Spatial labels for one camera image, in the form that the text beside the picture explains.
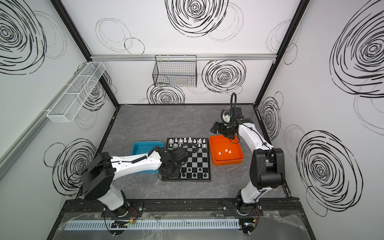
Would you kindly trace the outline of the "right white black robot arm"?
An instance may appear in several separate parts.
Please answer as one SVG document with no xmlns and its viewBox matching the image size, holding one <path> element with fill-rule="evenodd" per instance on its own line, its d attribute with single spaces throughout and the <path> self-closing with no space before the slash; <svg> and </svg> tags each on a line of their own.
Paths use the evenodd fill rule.
<svg viewBox="0 0 384 240">
<path fill-rule="evenodd" d="M 281 149 L 274 148 L 257 131 L 252 120 L 244 118 L 240 107 L 222 110 L 221 121 L 214 123 L 213 134 L 223 135 L 228 140 L 242 138 L 253 152 L 250 165 L 250 181 L 237 195 L 237 211 L 246 215 L 257 210 L 264 194 L 285 182 L 285 156 Z"/>
</svg>

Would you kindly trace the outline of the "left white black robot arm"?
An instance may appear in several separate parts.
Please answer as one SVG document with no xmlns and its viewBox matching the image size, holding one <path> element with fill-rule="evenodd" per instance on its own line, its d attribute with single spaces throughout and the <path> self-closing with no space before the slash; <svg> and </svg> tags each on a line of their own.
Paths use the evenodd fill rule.
<svg viewBox="0 0 384 240">
<path fill-rule="evenodd" d="M 127 157 L 112 157 L 108 152 L 97 155 L 82 171 L 84 199 L 98 200 L 112 212 L 126 212 L 130 207 L 123 191 L 113 181 L 142 171 L 158 170 L 162 176 L 176 178 L 188 160 L 183 148 L 168 150 L 155 146 L 148 153 Z"/>
</svg>

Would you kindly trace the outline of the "black white chess board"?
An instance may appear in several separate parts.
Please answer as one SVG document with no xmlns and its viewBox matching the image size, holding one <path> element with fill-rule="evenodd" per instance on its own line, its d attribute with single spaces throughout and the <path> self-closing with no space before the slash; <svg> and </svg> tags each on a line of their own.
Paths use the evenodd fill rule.
<svg viewBox="0 0 384 240">
<path fill-rule="evenodd" d="M 188 161 L 181 167 L 178 178 L 161 177 L 162 181 L 211 181 L 210 149 L 208 138 L 167 138 L 167 149 L 173 150 L 184 144 L 183 149 L 187 151 Z"/>
</svg>

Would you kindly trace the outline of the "orange plastic tray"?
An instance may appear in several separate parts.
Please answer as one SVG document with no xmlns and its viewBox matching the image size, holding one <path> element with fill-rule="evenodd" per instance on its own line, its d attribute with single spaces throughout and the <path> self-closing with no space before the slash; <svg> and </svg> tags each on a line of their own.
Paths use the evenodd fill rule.
<svg viewBox="0 0 384 240">
<path fill-rule="evenodd" d="M 241 164 L 244 159 L 237 136 L 235 136 L 234 140 L 230 140 L 223 135 L 211 136 L 209 138 L 209 145 L 214 166 Z"/>
</svg>

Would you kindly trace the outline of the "teal plastic tray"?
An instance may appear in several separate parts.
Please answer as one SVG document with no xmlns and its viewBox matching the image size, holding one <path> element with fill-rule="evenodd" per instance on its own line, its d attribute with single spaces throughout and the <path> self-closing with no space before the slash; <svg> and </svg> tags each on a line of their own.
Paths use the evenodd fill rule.
<svg viewBox="0 0 384 240">
<path fill-rule="evenodd" d="M 140 155 L 140 154 L 146 154 L 150 150 L 152 150 L 155 146 L 158 146 L 160 148 L 163 147 L 163 143 L 161 141 L 144 141 L 144 142 L 135 142 L 133 145 L 133 149 L 131 152 L 131 155 Z M 158 170 L 146 170 L 146 171 L 140 171 L 136 174 L 158 174 Z"/>
</svg>

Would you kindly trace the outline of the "black mounting rail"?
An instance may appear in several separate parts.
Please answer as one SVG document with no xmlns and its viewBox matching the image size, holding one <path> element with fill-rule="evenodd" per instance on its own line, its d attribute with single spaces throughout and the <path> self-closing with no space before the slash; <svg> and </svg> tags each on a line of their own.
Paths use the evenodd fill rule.
<svg viewBox="0 0 384 240">
<path fill-rule="evenodd" d="M 240 204 L 235 198 L 224 199 L 133 199 L 128 203 L 134 212 L 129 216 L 142 216 L 149 212 L 213 212 L 224 216 L 263 216 L 266 212 L 304 215 L 298 198 L 262 198 L 256 204 Z"/>
</svg>

